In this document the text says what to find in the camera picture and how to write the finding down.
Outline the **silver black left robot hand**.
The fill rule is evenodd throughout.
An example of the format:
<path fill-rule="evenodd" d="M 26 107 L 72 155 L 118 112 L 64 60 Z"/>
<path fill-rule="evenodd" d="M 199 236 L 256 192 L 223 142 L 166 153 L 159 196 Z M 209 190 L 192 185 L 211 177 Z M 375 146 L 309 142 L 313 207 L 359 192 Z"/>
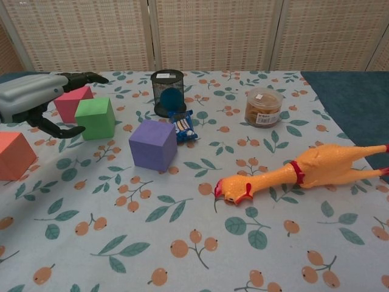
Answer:
<path fill-rule="evenodd" d="M 90 83 L 107 84 L 109 80 L 94 72 L 23 71 L 1 76 L 1 123 L 27 122 L 31 127 L 59 139 L 81 134 L 84 126 L 61 129 L 43 116 L 56 98 Z"/>

